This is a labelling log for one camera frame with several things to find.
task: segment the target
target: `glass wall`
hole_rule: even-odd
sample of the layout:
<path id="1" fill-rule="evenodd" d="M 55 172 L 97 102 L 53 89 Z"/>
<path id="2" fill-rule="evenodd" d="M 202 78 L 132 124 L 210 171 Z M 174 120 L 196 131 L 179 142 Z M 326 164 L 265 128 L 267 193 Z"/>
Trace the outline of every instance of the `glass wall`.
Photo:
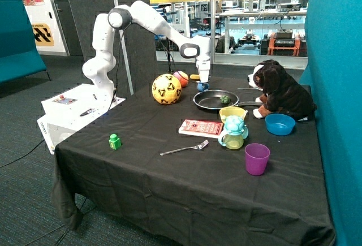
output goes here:
<path id="1" fill-rule="evenodd" d="M 307 65 L 304 24 L 308 0 L 150 2 L 185 36 L 209 36 L 214 49 L 213 64 L 254 66 L 260 61 L 275 59 L 287 68 L 304 69 Z M 167 43 L 175 61 L 187 61 L 166 37 L 155 37 L 158 60 L 167 60 L 163 47 Z"/>

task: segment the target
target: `teal couch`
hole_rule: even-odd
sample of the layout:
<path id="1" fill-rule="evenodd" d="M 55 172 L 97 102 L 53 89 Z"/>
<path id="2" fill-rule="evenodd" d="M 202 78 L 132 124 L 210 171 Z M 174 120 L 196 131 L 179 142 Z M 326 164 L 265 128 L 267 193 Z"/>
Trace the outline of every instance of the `teal couch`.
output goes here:
<path id="1" fill-rule="evenodd" d="M 22 0 L 0 0 L 0 83 L 46 71 Z"/>
<path id="2" fill-rule="evenodd" d="M 309 0 L 308 65 L 300 78 L 316 121 L 335 245 L 362 245 L 361 0 Z"/>

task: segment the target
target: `purple cup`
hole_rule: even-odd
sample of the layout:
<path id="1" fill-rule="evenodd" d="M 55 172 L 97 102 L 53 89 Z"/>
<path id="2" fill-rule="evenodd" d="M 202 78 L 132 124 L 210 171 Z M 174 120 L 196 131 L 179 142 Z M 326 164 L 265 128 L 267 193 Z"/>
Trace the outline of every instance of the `purple cup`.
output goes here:
<path id="1" fill-rule="evenodd" d="M 245 165 L 251 175 L 262 175 L 268 162 L 270 150 L 260 143 L 250 143 L 245 147 Z"/>

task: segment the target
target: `yellow soccer ball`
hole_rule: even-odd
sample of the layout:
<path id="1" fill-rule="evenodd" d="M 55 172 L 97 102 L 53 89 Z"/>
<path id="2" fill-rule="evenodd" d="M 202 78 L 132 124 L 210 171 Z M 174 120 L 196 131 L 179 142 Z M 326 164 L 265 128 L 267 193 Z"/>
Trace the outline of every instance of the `yellow soccer ball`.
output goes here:
<path id="1" fill-rule="evenodd" d="M 160 75 L 152 84 L 153 98 L 162 105 L 176 103 L 181 96 L 181 90 L 180 81 L 170 74 Z"/>

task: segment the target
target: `green toy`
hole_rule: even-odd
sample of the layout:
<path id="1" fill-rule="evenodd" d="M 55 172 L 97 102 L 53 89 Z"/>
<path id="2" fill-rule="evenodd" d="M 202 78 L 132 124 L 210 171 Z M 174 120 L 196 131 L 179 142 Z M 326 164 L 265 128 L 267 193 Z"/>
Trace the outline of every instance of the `green toy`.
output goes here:
<path id="1" fill-rule="evenodd" d="M 116 134 L 110 135 L 109 146 L 111 146 L 112 149 L 117 150 L 121 145 L 120 139 Z"/>
<path id="2" fill-rule="evenodd" d="M 223 95 L 220 97 L 221 103 L 230 103 L 230 97 L 227 95 Z"/>

